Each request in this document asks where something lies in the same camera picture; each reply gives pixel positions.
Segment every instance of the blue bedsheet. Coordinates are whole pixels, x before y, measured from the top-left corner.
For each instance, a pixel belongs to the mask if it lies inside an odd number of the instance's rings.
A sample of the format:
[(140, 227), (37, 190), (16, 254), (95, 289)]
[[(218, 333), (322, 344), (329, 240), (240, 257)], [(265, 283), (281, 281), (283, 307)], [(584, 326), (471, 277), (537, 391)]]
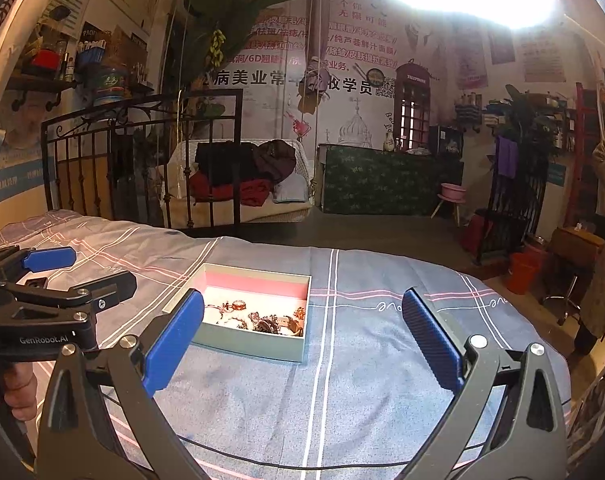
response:
[[(411, 258), (250, 244), (235, 238), (191, 239), (64, 212), (0, 232), (0, 245), (15, 241), (40, 248), (71, 245), (81, 251), (68, 272), (38, 274), (53, 276), (52, 288), (67, 288), (116, 269), (137, 275), (135, 297), (100, 315), (103, 346), (126, 333), (140, 333), (205, 261), (312, 276), (302, 363), (192, 345), (169, 387), (154, 396), (176, 433), (236, 457), (186, 444), (219, 480), (394, 478), (402, 465), (389, 464), (415, 455), (452, 400), (402, 319), (399, 306), (407, 288), (415, 287), (445, 319), (454, 318), (469, 335), (485, 335), (490, 344), (522, 350), (541, 341), (511, 304), (479, 280)], [(568, 412), (567, 364), (547, 347)], [(42, 369), (46, 375), (48, 365)], [(41, 383), (46, 380), (42, 374), (40, 378)], [(105, 392), (115, 397), (111, 389)], [(479, 452), (474, 446), (484, 441), (500, 399), (501, 388), (495, 388), (469, 443), (473, 449), (460, 463)], [(145, 463), (121, 410), (109, 405), (127, 452)], [(309, 472), (282, 467), (355, 464), (376, 466)]]

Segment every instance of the wooden ladder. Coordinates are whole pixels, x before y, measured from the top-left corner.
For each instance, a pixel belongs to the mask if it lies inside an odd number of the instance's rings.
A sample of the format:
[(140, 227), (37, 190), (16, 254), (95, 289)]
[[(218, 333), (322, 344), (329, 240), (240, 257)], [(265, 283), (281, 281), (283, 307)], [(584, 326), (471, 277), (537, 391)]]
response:
[(582, 83), (575, 86), (575, 162), (565, 226), (575, 226), (593, 215), (598, 205), (598, 177), (591, 163), (591, 154), (601, 139), (598, 96), (595, 90), (585, 90)]

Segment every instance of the red clothing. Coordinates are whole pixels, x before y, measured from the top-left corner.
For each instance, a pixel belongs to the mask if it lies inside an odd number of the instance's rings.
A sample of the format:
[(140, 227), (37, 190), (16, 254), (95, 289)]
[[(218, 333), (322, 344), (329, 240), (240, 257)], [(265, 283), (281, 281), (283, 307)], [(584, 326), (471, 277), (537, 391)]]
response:
[[(209, 180), (202, 171), (196, 171), (189, 178), (191, 196), (196, 200), (209, 198)], [(262, 206), (269, 197), (271, 181), (266, 178), (256, 178), (240, 183), (240, 203), (254, 207)], [(223, 184), (212, 187), (212, 196), (215, 200), (233, 200), (233, 184)]]

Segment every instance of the hanging plant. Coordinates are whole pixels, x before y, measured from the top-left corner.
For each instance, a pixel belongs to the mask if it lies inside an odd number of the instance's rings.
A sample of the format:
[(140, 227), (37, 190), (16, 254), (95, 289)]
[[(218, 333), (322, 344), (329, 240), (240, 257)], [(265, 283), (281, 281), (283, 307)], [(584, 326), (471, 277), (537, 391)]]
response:
[(207, 75), (216, 73), (232, 60), (253, 35), (260, 11), (289, 0), (181, 0), (188, 11), (182, 55), (170, 70), (173, 79), (199, 88)]
[(530, 146), (545, 158), (557, 155), (559, 149), (554, 145), (557, 124), (539, 113), (527, 94), (519, 92), (515, 86), (506, 85), (506, 91), (510, 99), (503, 105), (505, 123), (496, 128), (495, 135)]

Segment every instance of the black cable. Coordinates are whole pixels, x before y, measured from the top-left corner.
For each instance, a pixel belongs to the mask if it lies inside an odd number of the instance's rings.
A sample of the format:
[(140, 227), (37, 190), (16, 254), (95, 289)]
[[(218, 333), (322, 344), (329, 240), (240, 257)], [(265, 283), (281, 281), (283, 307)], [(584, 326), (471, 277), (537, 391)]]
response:
[[(122, 405), (117, 400), (112, 399), (107, 394), (103, 394), (103, 396), (106, 399), (111, 400), (111, 402), (113, 402), (114, 404), (116, 404), (122, 408)], [(201, 447), (202, 449), (226, 456), (227, 458), (232, 458), (234, 460), (242, 460), (243, 462), (249, 462), (249, 463), (252, 463), (255, 465), (261, 465), (261, 466), (265, 466), (265, 467), (275, 467), (275, 468), (279, 468), (279, 469), (291, 469), (293, 471), (326, 471), (326, 470), (330, 470), (330, 469), (349, 469), (349, 468), (385, 468), (385, 467), (396, 467), (396, 466), (401, 466), (401, 465), (407, 465), (411, 462), (409, 460), (406, 462), (389, 462), (389, 463), (377, 463), (377, 464), (338, 464), (338, 465), (324, 465), (324, 466), (318, 466), (318, 467), (303, 467), (303, 466), (299, 466), (299, 465), (281, 465), (281, 464), (274, 464), (272, 462), (261, 462), (260, 460), (253, 460), (251, 458), (245, 458), (243, 456), (238, 456), (238, 455), (234, 455), (231, 453), (227, 453), (225, 451), (215, 449), (215, 447), (210, 447), (210, 446), (206, 446), (205, 444), (200, 444), (200, 442), (196, 442), (194, 440), (191, 440), (190, 438), (187, 438), (186, 436), (181, 436), (177, 433), (176, 433), (176, 436), (183, 442), (186, 442), (187, 444), (193, 444), (196, 447)], [(485, 445), (485, 443), (483, 442), (482, 444), (476, 444), (475, 446), (469, 446), (469, 447), (466, 447), (465, 449), (463, 449), (462, 452), (469, 451), (471, 449), (476, 449), (478, 447), (483, 447), (484, 445)]]

